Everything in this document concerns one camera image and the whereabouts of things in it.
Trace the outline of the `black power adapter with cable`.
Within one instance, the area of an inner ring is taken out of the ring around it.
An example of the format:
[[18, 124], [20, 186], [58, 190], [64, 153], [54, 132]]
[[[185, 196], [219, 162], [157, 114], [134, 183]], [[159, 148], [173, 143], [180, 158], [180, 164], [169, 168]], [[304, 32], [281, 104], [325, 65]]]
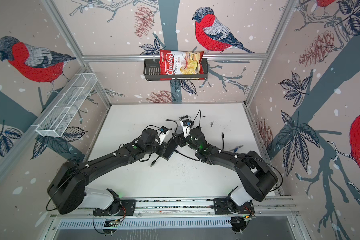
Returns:
[[181, 117], [180, 117], [180, 120], [183, 121], [183, 120], [189, 119], [189, 118], [190, 118], [190, 117], [189, 117], [188, 115], [185, 115], [185, 116], [181, 116]]

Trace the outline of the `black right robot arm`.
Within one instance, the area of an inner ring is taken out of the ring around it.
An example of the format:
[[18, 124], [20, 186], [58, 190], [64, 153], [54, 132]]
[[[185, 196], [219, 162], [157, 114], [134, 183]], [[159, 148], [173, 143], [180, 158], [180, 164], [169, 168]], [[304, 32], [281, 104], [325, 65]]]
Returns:
[[249, 151], [246, 154], [238, 154], [220, 149], [207, 142], [200, 127], [190, 130], [188, 136], [173, 134], [170, 139], [177, 147], [187, 146], [195, 151], [196, 161], [209, 165], [217, 165], [234, 171], [241, 185], [235, 187], [225, 199], [214, 199], [215, 214], [242, 213], [253, 215], [250, 209], [253, 200], [262, 202], [266, 196], [275, 190], [278, 177], [275, 168], [265, 162], [258, 153]]

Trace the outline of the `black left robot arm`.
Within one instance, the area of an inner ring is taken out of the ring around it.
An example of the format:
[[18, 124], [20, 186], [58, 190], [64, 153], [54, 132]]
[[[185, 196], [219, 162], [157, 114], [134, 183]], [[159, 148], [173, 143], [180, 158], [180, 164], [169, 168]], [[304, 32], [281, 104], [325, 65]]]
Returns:
[[74, 211], [83, 203], [85, 187], [97, 178], [123, 166], [144, 161], [145, 155], [160, 152], [159, 133], [145, 129], [132, 142], [122, 144], [116, 151], [85, 163], [65, 162], [47, 188], [55, 209], [62, 215]]

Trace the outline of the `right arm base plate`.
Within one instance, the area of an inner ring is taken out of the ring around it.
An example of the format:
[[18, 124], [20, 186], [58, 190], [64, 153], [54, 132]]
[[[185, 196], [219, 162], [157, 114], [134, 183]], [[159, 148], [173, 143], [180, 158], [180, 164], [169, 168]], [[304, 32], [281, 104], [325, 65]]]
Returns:
[[214, 209], [216, 215], [249, 215], [253, 216], [255, 213], [252, 201], [245, 202], [239, 206], [233, 200], [213, 199], [213, 204], [210, 208]]

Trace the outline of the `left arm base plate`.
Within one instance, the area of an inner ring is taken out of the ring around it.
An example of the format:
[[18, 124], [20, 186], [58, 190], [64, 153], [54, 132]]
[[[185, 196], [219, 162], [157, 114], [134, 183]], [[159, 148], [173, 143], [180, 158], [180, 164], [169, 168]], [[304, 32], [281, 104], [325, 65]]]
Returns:
[[136, 203], [137, 201], [132, 199], [115, 200], [105, 210], [95, 209], [93, 215], [95, 217], [133, 216]]

